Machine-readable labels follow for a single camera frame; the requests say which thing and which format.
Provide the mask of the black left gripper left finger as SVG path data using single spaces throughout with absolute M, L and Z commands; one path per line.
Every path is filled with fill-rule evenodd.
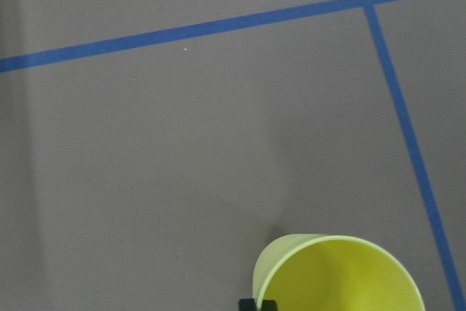
M 239 311 L 256 311 L 256 301 L 255 299 L 240 299 L 238 301 L 238 310 Z

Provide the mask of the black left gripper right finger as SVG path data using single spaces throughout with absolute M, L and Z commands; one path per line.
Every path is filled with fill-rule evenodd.
M 275 300 L 263 300 L 261 311 L 277 311 L 277 302 Z

